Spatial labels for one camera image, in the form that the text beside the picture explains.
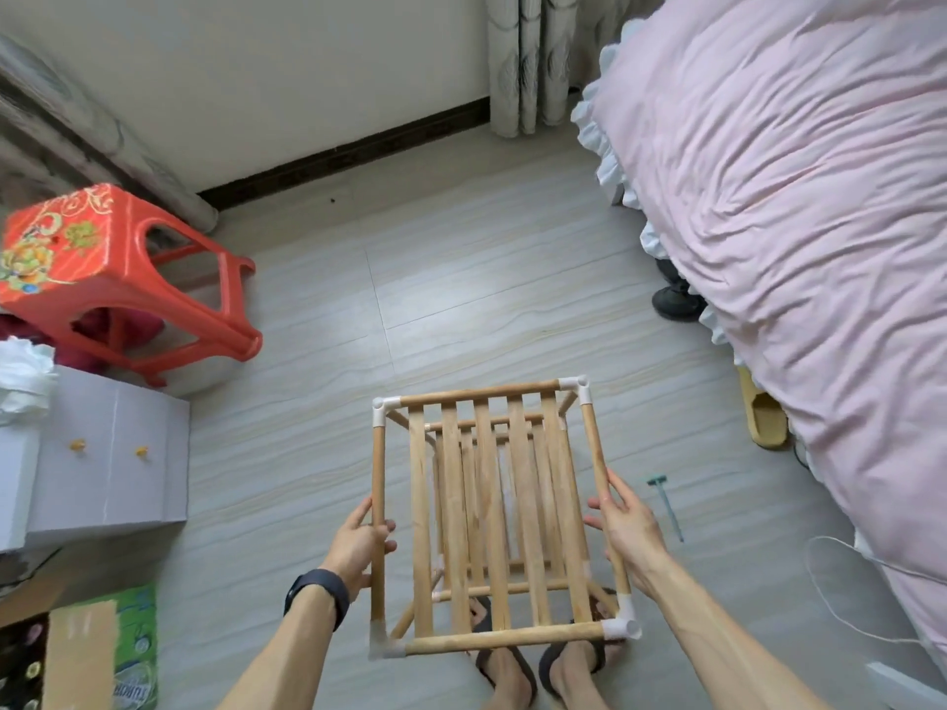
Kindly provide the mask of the beige patterned curtain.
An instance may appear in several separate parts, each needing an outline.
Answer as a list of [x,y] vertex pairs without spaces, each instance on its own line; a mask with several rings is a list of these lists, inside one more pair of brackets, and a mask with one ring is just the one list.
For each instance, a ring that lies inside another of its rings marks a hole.
[[664,0],[484,1],[491,130],[510,139],[562,124],[603,48]]

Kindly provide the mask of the dark baseboard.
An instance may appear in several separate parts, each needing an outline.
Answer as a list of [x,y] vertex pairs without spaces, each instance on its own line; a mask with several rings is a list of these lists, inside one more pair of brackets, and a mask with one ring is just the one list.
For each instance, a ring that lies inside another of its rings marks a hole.
[[199,196],[219,212],[365,166],[483,125],[491,102],[481,97],[390,130],[208,188]]

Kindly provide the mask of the black wristband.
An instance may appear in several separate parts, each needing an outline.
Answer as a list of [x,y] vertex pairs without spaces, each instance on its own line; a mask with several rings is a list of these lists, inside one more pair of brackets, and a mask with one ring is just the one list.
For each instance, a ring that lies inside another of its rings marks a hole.
[[343,578],[331,570],[319,568],[299,575],[290,586],[285,597],[283,614],[288,614],[298,594],[305,588],[311,586],[321,588],[332,599],[334,608],[334,625],[332,626],[332,631],[336,632],[348,614],[351,595],[349,593],[349,587]]

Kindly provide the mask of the white ruffled bed skirt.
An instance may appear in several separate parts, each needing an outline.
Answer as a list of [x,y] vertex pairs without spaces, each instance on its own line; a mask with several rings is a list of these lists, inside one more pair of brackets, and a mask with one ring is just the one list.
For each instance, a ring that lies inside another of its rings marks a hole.
[[[598,93],[598,88],[604,80],[605,73],[618,55],[619,46],[637,32],[644,22],[645,20],[640,18],[632,18],[624,22],[619,39],[603,47],[598,58],[599,78],[589,82],[583,88],[582,99],[571,113],[571,121],[579,130],[579,143],[584,148],[596,153],[600,159],[596,176],[599,185],[606,192],[609,202],[612,205],[620,205],[640,212],[643,211],[643,207],[619,161],[617,153],[605,132],[599,128],[593,119],[593,102]],[[690,294],[686,280],[673,266],[666,249],[658,238],[655,227],[649,220],[646,220],[642,229],[640,243],[645,253],[656,260],[659,272],[665,277],[668,285],[674,290],[683,291],[686,297],[695,299],[696,295]]]

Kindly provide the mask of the red plastic stool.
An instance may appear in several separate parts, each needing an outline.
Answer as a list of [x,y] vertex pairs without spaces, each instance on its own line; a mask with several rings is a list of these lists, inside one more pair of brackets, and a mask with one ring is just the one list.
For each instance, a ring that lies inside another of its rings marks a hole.
[[[213,256],[219,309],[164,278],[160,268],[199,253]],[[255,263],[225,249],[163,209],[120,187],[96,184],[13,213],[0,247],[0,309],[37,326],[57,342],[75,345],[153,388],[166,372],[210,357],[246,362],[263,334],[246,315],[243,277]],[[145,357],[122,351],[121,316],[110,342],[72,329],[93,309],[134,309],[193,336],[187,344]]]

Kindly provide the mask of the brown cardboard box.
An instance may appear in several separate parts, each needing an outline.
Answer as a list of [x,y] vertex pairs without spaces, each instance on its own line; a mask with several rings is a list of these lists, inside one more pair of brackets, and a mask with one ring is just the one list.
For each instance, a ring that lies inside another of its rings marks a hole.
[[0,600],[0,710],[112,710],[117,603],[45,569]]

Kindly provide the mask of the small green hammer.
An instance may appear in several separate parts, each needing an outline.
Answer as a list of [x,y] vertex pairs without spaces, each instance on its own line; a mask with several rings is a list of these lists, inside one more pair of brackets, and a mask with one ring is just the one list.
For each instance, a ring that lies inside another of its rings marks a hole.
[[668,477],[667,477],[666,475],[664,475],[664,474],[658,474],[658,475],[655,475],[655,476],[650,477],[650,478],[647,480],[647,484],[648,484],[649,487],[654,488],[654,489],[656,490],[656,492],[658,493],[658,495],[659,495],[661,501],[663,502],[663,504],[664,504],[664,506],[665,506],[665,509],[666,509],[666,511],[667,511],[668,518],[669,518],[669,521],[670,521],[670,523],[671,523],[671,527],[672,527],[672,529],[673,529],[673,532],[674,532],[675,536],[677,536],[677,538],[678,538],[678,540],[679,540],[680,543],[684,543],[684,542],[685,542],[685,536],[684,536],[684,533],[683,533],[683,529],[682,529],[682,527],[681,527],[681,525],[680,525],[680,522],[679,522],[679,520],[678,520],[678,518],[677,518],[677,514],[676,514],[676,512],[675,512],[675,510],[674,510],[674,508],[673,508],[673,506],[672,506],[672,504],[671,504],[671,502],[670,502],[669,495],[668,495],[668,492],[667,492],[667,489],[666,489],[667,481],[668,481]]

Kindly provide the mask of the yellow slipper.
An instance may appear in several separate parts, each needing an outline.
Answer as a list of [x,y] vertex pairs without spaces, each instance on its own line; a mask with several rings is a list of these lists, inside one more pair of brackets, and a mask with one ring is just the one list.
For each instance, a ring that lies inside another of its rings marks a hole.
[[788,442],[789,424],[781,405],[756,385],[746,367],[738,365],[737,372],[751,440],[764,450],[782,449]]

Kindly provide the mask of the person's right foot in sandal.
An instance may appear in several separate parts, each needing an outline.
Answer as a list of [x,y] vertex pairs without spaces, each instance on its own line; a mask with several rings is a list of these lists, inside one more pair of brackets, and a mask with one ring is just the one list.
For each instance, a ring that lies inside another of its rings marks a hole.
[[609,710],[594,676],[623,647],[623,641],[604,640],[551,644],[541,656],[539,679],[557,710]]

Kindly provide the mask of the dark red cloth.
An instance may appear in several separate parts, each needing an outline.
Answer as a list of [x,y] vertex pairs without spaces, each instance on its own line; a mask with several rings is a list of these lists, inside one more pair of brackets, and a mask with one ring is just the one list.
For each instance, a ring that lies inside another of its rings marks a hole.
[[[134,309],[93,309],[73,321],[72,329],[94,342],[107,345],[110,342],[115,313],[121,316],[119,336],[124,353],[148,345],[165,329],[165,322],[159,317]],[[110,368],[107,361],[88,354],[75,345],[61,344],[44,334],[34,324],[0,311],[0,342],[11,337],[28,340],[33,345],[50,346],[54,349],[54,361],[57,365],[100,375]]]

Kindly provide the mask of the person's left hand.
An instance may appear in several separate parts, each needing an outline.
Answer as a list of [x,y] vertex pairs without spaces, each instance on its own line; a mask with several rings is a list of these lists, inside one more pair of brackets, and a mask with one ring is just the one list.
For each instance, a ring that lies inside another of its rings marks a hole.
[[369,566],[376,556],[382,558],[393,553],[397,541],[392,536],[396,529],[393,520],[372,520],[372,536],[345,536],[345,522],[342,523],[329,545],[328,553],[318,568],[331,570],[339,574],[347,586],[354,601],[361,590],[371,585]]

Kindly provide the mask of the person's left forearm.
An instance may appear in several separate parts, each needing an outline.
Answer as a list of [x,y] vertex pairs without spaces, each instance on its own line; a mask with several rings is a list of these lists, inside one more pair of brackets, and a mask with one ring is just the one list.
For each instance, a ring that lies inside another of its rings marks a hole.
[[302,588],[216,710],[313,710],[335,621],[332,595],[318,585]]

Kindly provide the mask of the person's right hand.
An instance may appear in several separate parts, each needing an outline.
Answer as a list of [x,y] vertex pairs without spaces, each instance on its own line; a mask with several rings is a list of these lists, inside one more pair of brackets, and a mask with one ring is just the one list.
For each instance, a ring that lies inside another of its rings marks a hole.
[[624,514],[607,500],[608,489],[588,499],[598,514],[583,516],[585,525],[604,533],[609,543],[606,556],[621,558],[633,584],[658,605],[661,586],[674,565],[665,539],[651,509],[635,494],[635,510]]

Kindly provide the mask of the pink duvet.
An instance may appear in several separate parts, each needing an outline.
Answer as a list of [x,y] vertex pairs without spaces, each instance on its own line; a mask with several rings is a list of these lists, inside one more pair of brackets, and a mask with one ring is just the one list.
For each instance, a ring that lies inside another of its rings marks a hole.
[[591,114],[947,666],[947,0],[666,0]]

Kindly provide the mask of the wooden slatted rack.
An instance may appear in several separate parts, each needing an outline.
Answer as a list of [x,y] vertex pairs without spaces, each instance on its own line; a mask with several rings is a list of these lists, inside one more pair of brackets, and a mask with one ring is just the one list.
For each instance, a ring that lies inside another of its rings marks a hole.
[[409,437],[413,597],[390,630],[377,555],[372,659],[641,638],[617,551],[609,551],[614,592],[594,578],[567,419],[574,407],[596,490],[608,491],[586,376],[373,400],[375,520],[387,515],[388,426]]

